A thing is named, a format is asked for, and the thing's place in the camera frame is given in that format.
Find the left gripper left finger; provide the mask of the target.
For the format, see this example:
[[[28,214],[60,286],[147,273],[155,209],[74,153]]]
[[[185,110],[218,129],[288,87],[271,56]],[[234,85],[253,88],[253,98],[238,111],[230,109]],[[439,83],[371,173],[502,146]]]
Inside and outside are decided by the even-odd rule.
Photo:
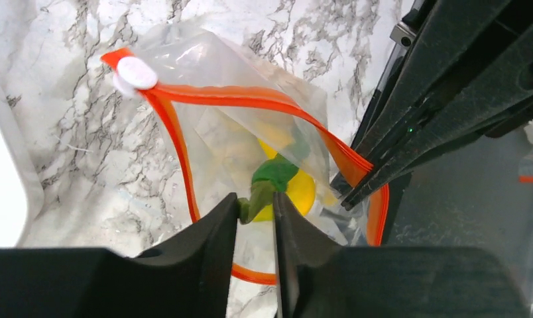
[[[224,317],[238,213],[230,193],[135,258],[106,248],[0,249],[0,317]]]

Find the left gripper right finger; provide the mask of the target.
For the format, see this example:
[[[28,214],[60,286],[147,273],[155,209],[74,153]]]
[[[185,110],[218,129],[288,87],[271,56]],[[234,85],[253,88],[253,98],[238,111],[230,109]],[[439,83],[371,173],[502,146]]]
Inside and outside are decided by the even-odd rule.
[[[529,317],[520,288],[473,247],[341,246],[273,197],[278,317]]]

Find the yellow banana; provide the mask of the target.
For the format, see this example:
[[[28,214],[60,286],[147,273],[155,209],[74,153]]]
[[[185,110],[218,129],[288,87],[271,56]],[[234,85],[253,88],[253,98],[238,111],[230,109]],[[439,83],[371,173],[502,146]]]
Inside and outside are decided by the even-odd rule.
[[[258,139],[259,144],[268,159],[273,159],[278,152]],[[314,205],[316,199],[316,185],[314,179],[305,171],[298,170],[298,173],[289,181],[286,190],[287,196],[293,202],[298,212],[306,216]],[[264,207],[253,219],[253,222],[264,222],[273,220],[272,204]]]

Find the green chili pepper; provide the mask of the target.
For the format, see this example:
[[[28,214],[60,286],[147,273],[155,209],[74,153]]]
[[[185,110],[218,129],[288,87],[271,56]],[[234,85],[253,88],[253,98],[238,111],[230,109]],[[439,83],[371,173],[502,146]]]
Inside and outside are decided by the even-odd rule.
[[[252,175],[250,198],[238,199],[240,223],[249,224],[272,203],[274,193],[285,192],[298,170],[299,167],[280,154],[263,162]]]

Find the white plastic bin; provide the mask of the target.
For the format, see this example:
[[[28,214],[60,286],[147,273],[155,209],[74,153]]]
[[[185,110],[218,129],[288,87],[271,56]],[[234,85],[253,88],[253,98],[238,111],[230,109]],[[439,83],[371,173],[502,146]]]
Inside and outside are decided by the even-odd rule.
[[[0,248],[23,244],[43,204],[39,176],[0,86]]]

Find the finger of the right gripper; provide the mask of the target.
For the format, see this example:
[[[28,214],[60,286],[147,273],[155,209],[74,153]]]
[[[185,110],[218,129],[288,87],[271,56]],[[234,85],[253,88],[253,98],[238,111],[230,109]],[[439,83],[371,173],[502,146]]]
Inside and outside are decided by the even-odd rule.
[[[346,210],[393,179],[473,142],[533,119],[533,66],[469,70],[447,77],[419,100],[391,95],[357,150],[373,169],[345,191]]]
[[[533,1],[415,1],[353,140],[373,166],[341,195],[385,184],[533,119]]]

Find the clear zip top bag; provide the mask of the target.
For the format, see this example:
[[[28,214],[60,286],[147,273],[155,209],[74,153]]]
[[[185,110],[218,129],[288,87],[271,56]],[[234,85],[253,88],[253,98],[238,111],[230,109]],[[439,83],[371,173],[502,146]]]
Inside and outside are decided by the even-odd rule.
[[[303,216],[307,221],[342,245],[381,245],[389,188],[344,208],[331,171],[351,185],[372,164],[328,130],[322,89],[194,27],[154,27],[134,47],[101,60],[113,70],[116,90],[142,97],[158,115],[180,163],[193,223],[222,195],[250,198],[252,175],[268,160],[260,139],[314,179],[316,199]],[[270,224],[239,227],[235,278],[275,283]]]

